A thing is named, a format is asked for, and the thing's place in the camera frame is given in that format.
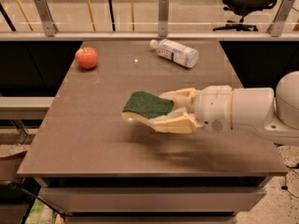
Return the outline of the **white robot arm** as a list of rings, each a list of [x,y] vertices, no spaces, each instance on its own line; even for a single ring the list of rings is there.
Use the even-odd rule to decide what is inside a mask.
[[[200,91],[166,92],[175,109],[149,121],[161,133],[246,130],[277,144],[299,146],[299,72],[284,76],[275,89],[209,86]]]

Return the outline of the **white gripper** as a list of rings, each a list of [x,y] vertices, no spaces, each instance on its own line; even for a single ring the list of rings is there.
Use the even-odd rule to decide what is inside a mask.
[[[159,133],[193,133],[200,124],[209,133],[228,132],[231,128],[232,97],[233,89],[230,86],[164,92],[160,98],[171,100],[176,110],[150,119],[149,126]]]

